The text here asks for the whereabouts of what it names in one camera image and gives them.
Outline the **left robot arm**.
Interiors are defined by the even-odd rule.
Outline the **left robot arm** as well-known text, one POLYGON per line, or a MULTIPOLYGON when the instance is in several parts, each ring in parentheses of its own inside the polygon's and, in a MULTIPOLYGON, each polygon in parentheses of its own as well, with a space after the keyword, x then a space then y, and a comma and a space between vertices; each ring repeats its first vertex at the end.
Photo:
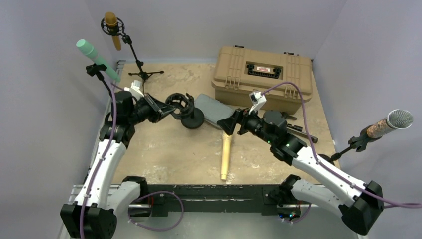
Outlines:
POLYGON ((70 237, 76 239, 110 239, 117 219, 128 211, 129 204, 148 199, 146 180, 129 176, 110 193, 112 179, 125 155, 135 125, 144 121, 157 123, 175 107, 149 94, 137 98, 131 91, 111 93, 111 121, 105 121, 94 163, 75 199, 64 204, 60 217, 70 237))

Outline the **gold microphone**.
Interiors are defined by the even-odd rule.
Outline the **gold microphone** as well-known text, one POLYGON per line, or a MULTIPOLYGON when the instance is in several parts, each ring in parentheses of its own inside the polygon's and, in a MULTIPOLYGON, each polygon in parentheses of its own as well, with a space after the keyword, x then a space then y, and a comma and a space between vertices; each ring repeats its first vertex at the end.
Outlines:
POLYGON ((105 24, 108 29, 110 36, 112 37, 113 44, 117 51, 121 50, 121 42, 118 35, 118 21, 117 17, 113 12, 106 12, 104 16, 105 24))

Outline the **black tripod mic stand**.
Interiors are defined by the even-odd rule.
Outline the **black tripod mic stand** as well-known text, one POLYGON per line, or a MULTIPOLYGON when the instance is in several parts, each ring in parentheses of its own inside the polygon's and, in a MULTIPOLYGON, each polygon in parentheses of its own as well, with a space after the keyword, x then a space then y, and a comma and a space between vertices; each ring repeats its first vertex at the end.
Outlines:
MULTIPOLYGON (((143 69, 142 69, 142 67, 143 67, 143 65, 144 65, 144 62, 142 62, 142 61, 140 61, 139 59, 138 59, 138 57, 137 57, 137 55, 136 55, 136 52, 135 52, 135 50, 134 50, 134 48, 133 48, 133 42, 132 42, 132 39, 131 39, 131 37, 128 35, 128 34, 126 34, 125 33, 125 25, 124 25, 124 23, 123 23, 123 21, 120 19, 120 18, 118 18, 117 17, 117 21, 118 21, 118 28, 119 28, 119 32, 118 32, 118 35, 119 35, 119 38, 120 38, 120 42, 122 41, 124 44, 127 44, 127 45, 129 45, 129 47, 130 47, 130 49, 131 49, 131 52, 132 52, 132 55, 133 55, 133 57, 134 57, 134 59, 135 59, 135 63, 136 63, 136 65, 137 65, 137 68, 138 68, 138 70, 139 70, 139 72, 138 73, 128 73, 130 76, 139 76, 140 78, 141 78, 141 83, 142 83, 142 92, 144 92, 144 84, 145 84, 145 82, 152 76, 152 75, 154 75, 154 74, 164 74, 164 71, 155 71, 155 72, 146 72, 146 71, 144 71, 143 69)), ((109 34, 109 32, 108 32, 108 29, 107 29, 107 27, 106 27, 106 24, 105 24, 105 20, 104 20, 104 17, 103 17, 103 19, 101 20, 101 28, 102 28, 102 31, 106 34, 106 35, 109 35, 110 36, 110 34, 109 34)))

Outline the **cream microphone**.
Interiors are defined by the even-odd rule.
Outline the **cream microphone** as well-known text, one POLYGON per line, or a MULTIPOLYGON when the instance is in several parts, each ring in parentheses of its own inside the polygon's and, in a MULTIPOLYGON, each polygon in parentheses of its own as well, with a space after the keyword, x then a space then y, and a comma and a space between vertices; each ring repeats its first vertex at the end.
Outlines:
POLYGON ((229 170, 232 135, 228 135, 227 133, 224 132, 222 135, 222 143, 223 143, 223 146, 222 146, 220 178, 221 180, 226 181, 228 177, 228 170, 229 170))

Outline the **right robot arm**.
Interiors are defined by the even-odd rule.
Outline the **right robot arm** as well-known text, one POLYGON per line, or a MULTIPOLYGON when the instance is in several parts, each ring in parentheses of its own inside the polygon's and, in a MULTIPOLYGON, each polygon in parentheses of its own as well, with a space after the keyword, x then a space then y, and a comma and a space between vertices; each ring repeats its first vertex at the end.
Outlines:
POLYGON ((232 135, 239 124, 238 135, 252 133, 270 144, 270 152, 275 158, 324 185, 339 200, 334 207, 339 210, 340 218, 355 233, 367 235, 384 210, 384 203, 380 200, 383 190, 377 182, 356 179, 313 153, 304 141, 288 133, 287 121, 281 112, 266 111, 260 117, 257 112, 236 109, 217 124, 228 135, 232 135))

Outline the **black round base shockmount stand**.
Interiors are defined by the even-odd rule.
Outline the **black round base shockmount stand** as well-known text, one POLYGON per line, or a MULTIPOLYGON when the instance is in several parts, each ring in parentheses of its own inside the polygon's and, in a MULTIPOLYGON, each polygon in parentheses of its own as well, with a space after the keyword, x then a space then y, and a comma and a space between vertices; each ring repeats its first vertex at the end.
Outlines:
POLYGON ((187 129, 197 129, 205 121, 203 112, 195 107, 194 98, 188 93, 173 93, 166 98, 165 103, 175 108, 172 117, 187 129))

